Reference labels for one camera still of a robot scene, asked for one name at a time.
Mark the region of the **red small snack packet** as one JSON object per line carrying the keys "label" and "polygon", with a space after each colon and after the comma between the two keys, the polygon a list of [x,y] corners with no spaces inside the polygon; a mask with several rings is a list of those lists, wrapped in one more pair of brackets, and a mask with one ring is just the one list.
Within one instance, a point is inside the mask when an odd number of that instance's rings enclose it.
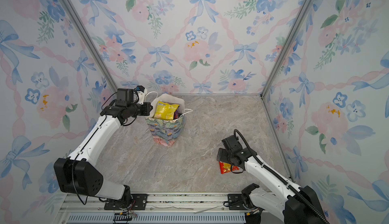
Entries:
{"label": "red small snack packet", "polygon": [[219,168],[220,168],[221,174],[225,174],[228,172],[236,172],[236,171],[240,170],[239,167],[233,166],[233,165],[231,165],[229,163],[225,163],[225,162],[219,162]]}

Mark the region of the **yellow snack packet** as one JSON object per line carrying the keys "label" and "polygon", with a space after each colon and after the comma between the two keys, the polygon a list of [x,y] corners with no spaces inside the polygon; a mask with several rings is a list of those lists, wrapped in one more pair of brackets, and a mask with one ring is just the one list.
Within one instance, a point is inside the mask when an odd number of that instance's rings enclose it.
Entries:
{"label": "yellow snack packet", "polygon": [[174,115],[178,108],[178,104],[168,104],[158,101],[154,118],[161,120],[174,120]]}

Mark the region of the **floral paper gift bag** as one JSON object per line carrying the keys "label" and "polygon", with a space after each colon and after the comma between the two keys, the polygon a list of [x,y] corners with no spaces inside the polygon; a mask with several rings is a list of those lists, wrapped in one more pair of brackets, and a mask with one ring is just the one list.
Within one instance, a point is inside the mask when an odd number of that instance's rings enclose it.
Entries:
{"label": "floral paper gift bag", "polygon": [[[177,110],[179,113],[181,113],[181,117],[176,120],[155,119],[154,114],[158,101],[168,104],[178,104],[179,108]],[[165,147],[173,146],[185,126],[186,114],[193,112],[193,110],[185,107],[185,102],[183,99],[166,93],[157,96],[152,101],[151,105],[153,106],[153,109],[150,113],[150,116],[145,117],[145,120],[153,136],[153,140],[157,144]]]}

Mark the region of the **purple Fox's berries bag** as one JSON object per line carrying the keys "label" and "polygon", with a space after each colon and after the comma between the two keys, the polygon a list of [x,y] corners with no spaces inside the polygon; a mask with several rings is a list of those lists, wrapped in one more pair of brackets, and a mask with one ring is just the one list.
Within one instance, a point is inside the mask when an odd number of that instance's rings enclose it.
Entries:
{"label": "purple Fox's berries bag", "polygon": [[176,119],[179,119],[180,117],[181,117],[181,113],[179,113],[178,110],[176,110],[174,112],[173,119],[176,120]]}

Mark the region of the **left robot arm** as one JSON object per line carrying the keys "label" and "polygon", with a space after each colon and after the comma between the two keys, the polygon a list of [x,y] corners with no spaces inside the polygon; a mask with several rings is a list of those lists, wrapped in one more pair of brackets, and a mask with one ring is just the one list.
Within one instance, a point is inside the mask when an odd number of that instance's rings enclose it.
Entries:
{"label": "left robot arm", "polygon": [[63,193],[78,197],[97,197],[120,201],[129,206],[133,200],[129,186],[105,180],[96,169],[98,157],[111,136],[122,126],[129,126],[128,120],[149,116],[153,107],[145,102],[147,89],[138,85],[134,89],[120,88],[103,104],[100,117],[82,143],[67,158],[54,163],[59,188]]}

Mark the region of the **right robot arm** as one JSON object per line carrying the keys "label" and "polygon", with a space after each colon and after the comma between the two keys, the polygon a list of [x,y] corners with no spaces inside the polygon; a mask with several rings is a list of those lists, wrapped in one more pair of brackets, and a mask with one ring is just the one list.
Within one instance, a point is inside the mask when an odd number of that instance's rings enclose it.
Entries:
{"label": "right robot arm", "polygon": [[286,224],[328,223],[319,198],[311,187],[301,187],[270,167],[239,132],[223,139],[217,161],[238,167],[256,177],[267,190],[252,183],[240,195],[229,194],[224,206],[245,210],[246,215],[267,211]]}

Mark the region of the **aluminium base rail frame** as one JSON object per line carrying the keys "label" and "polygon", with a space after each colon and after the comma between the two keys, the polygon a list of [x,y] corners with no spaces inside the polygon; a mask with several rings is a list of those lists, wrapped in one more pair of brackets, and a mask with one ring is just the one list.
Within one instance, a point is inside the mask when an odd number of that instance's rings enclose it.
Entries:
{"label": "aluminium base rail frame", "polygon": [[90,197],[86,205],[69,194],[56,224],[282,224],[267,211],[246,215],[224,206],[228,195],[239,192],[135,192],[129,213]]}

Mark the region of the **left corner aluminium post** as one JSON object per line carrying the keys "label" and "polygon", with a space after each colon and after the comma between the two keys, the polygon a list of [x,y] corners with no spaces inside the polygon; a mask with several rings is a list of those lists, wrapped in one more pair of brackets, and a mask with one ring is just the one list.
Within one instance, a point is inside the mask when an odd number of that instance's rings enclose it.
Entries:
{"label": "left corner aluminium post", "polygon": [[65,11],[69,14],[72,22],[75,25],[76,31],[81,36],[82,42],[85,44],[86,48],[89,50],[90,54],[92,55],[93,59],[95,60],[97,66],[99,67],[102,75],[105,77],[107,84],[112,89],[113,92],[116,92],[118,87],[113,80],[111,74],[109,73],[109,70],[107,66],[105,65],[104,61],[101,59],[100,54],[98,52],[97,47],[94,45],[92,37],[88,33],[85,25],[83,24],[81,17],[79,16],[78,12],[76,11],[73,3],[71,0],[60,0],[61,4],[64,6]]}

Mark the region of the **corner aluminium post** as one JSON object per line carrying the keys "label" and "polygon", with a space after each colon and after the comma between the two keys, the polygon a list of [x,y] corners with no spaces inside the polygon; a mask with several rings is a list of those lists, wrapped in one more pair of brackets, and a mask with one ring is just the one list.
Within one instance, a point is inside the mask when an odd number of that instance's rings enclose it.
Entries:
{"label": "corner aluminium post", "polygon": [[81,17],[79,16],[78,12],[76,11],[73,3],[71,0],[60,0],[61,4],[64,6],[65,11],[69,14],[72,22],[75,25],[76,31],[81,36],[82,42],[85,44],[86,48],[89,50],[90,54],[92,55],[93,59],[95,60],[97,66],[99,67],[102,75],[105,77],[107,84],[112,89],[113,92],[116,92],[118,87],[113,80],[111,74],[109,73],[109,70],[107,66],[105,65],[104,61],[101,59],[100,54],[98,52],[97,47],[94,45],[92,37],[88,33],[85,25],[83,24]]}
{"label": "corner aluminium post", "polygon": [[266,97],[266,95],[270,92],[272,82],[276,78],[278,70],[281,68],[281,66],[283,64],[283,60],[286,58],[286,55],[287,55],[289,49],[292,47],[294,40],[296,39],[297,34],[300,31],[302,22],[304,21],[309,10],[311,9],[313,2],[314,2],[314,0],[303,0],[303,4],[297,13],[295,21],[292,23],[291,29],[290,29],[288,35],[286,36],[285,44],[284,44],[283,48],[281,49],[280,55],[276,59],[272,70],[270,71],[269,78],[266,81],[266,85],[263,88],[263,91],[261,93],[261,99],[263,101],[264,101],[264,98]]}

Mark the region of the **right corner aluminium post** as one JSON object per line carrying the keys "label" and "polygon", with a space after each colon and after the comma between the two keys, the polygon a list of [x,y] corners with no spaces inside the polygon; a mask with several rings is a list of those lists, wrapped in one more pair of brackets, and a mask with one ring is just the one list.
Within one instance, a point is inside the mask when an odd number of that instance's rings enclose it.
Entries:
{"label": "right corner aluminium post", "polygon": [[292,23],[291,29],[290,29],[288,35],[286,36],[285,44],[284,44],[283,48],[281,49],[280,55],[276,59],[272,70],[270,71],[269,78],[266,81],[266,85],[263,88],[263,91],[261,93],[261,99],[263,101],[264,101],[264,98],[266,97],[266,95],[270,92],[272,82],[276,78],[278,70],[281,68],[281,66],[283,64],[283,60],[286,58],[286,55],[287,55],[289,49],[292,47],[294,40],[296,39],[297,34],[300,31],[302,22],[304,21],[309,10],[311,9],[313,2],[314,2],[314,0],[303,0],[303,4],[297,13],[295,21]]}

